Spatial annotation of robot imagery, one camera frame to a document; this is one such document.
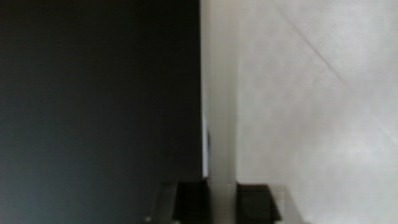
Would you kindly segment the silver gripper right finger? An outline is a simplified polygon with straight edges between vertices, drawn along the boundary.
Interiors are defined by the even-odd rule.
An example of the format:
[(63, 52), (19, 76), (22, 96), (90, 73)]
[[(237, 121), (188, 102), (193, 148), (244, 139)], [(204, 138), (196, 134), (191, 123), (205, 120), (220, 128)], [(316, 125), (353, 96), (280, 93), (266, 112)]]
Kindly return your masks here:
[(236, 224), (305, 224), (289, 194), (266, 184), (236, 185)]

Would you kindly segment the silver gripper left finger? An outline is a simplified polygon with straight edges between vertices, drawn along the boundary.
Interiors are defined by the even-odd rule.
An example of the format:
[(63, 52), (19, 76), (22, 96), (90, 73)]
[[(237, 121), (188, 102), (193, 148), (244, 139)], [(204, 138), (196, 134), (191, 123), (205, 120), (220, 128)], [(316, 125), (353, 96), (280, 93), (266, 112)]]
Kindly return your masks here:
[(207, 182), (173, 182), (159, 186), (143, 224), (211, 224)]

